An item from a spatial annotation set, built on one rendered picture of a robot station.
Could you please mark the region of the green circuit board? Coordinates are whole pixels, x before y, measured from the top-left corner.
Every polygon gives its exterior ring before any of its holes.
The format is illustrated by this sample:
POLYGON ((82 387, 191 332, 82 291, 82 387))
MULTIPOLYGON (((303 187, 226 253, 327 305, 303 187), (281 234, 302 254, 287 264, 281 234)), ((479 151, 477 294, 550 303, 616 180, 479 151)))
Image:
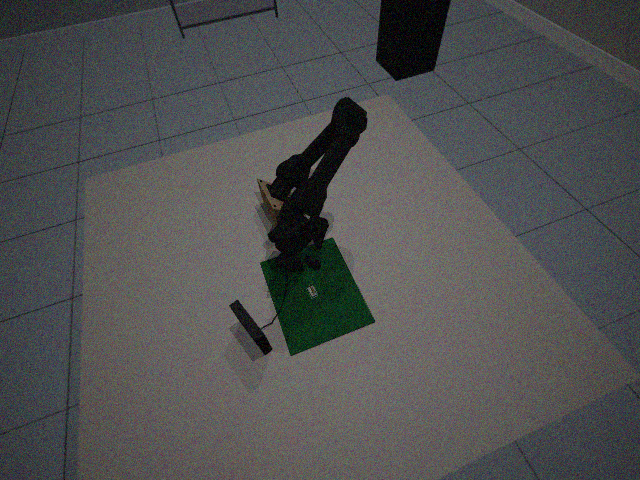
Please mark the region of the green circuit board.
POLYGON ((299 254, 304 272, 260 262, 290 352, 295 355, 375 322, 335 240, 315 244, 305 253, 321 262, 317 271, 299 254))

